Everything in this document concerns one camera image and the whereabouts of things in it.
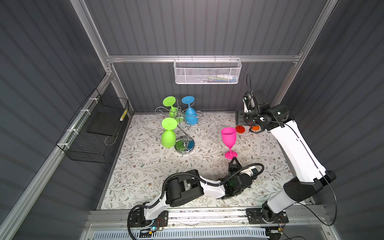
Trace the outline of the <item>chrome wine glass rack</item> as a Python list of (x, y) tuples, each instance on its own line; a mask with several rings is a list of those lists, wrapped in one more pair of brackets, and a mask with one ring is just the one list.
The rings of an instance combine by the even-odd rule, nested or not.
[(172, 118), (174, 118), (176, 121), (179, 120), (178, 130), (175, 132), (176, 144), (174, 148), (175, 148), (175, 151), (180, 155), (190, 154), (194, 150), (196, 145), (195, 140), (185, 132), (185, 130), (189, 129), (192, 126), (192, 124), (186, 120), (186, 117), (191, 117), (199, 120), (199, 118), (204, 115), (202, 111), (196, 111), (197, 113), (196, 116), (190, 116), (186, 114), (186, 111), (191, 109), (194, 104), (195, 104), (195, 101), (192, 101), (191, 104), (187, 103), (188, 108), (185, 110), (183, 110), (182, 107), (179, 106), (178, 102), (177, 102), (178, 106), (176, 107), (175, 111), (171, 110), (172, 107), (167, 109), (166, 107), (163, 107), (163, 106), (159, 106), (155, 109), (155, 114), (157, 114), (158, 116), (163, 115), (164, 113), (163, 110), (166, 110), (169, 113), (174, 114)]

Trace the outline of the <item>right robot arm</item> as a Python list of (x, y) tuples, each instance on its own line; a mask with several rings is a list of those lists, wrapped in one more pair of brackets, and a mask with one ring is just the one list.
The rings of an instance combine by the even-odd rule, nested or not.
[(278, 141), (293, 179), (262, 205), (266, 223), (277, 221), (285, 209), (317, 193), (336, 179), (315, 157), (304, 140), (293, 114), (283, 104), (272, 107), (261, 90), (248, 91), (242, 97), (244, 108), (236, 112), (239, 126), (260, 126)]

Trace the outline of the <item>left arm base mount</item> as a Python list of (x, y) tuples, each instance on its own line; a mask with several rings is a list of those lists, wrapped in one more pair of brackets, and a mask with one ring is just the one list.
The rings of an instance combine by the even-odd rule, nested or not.
[(130, 211), (128, 216), (128, 226), (133, 228), (143, 227), (166, 227), (168, 225), (169, 212), (153, 212), (144, 208)]

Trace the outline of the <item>yellow-green wine glass front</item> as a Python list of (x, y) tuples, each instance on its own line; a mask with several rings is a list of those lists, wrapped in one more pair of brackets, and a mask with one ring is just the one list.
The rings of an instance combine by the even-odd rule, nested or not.
[(162, 145), (165, 148), (172, 148), (176, 144), (177, 136), (174, 130), (178, 127), (178, 123), (173, 118), (165, 118), (162, 121), (162, 127), (165, 131), (162, 134)]

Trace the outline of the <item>red wine glass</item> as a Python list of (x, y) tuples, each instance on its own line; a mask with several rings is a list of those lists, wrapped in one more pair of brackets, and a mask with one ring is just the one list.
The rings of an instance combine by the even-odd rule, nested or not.
[(238, 134), (243, 134), (246, 131), (244, 126), (236, 126), (235, 129)]

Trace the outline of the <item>pink wine glass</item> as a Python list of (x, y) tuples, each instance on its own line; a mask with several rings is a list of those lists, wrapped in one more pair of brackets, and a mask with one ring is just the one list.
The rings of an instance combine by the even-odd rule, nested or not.
[(223, 143), (229, 148), (229, 151), (225, 153), (225, 157), (229, 160), (236, 158), (238, 154), (232, 150), (237, 141), (237, 131), (235, 128), (224, 128), (221, 130)]

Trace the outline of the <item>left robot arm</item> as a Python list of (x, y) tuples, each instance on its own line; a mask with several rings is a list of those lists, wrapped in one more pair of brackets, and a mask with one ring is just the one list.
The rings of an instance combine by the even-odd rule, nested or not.
[(168, 208), (183, 206), (202, 196), (219, 200), (236, 197), (250, 188), (264, 169), (265, 166), (261, 163), (242, 167), (234, 157), (229, 163), (229, 175), (217, 181), (202, 177), (198, 170), (172, 174), (164, 180), (156, 199), (131, 208), (127, 219), (129, 236), (136, 239), (131, 227), (147, 227), (146, 235), (152, 234), (154, 231), (150, 225)]

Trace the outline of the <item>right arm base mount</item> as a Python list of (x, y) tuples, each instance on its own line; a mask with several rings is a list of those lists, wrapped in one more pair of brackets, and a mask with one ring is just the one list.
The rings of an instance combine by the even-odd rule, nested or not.
[(267, 208), (248, 208), (246, 216), (250, 224), (287, 224), (289, 222), (285, 211), (276, 214)]

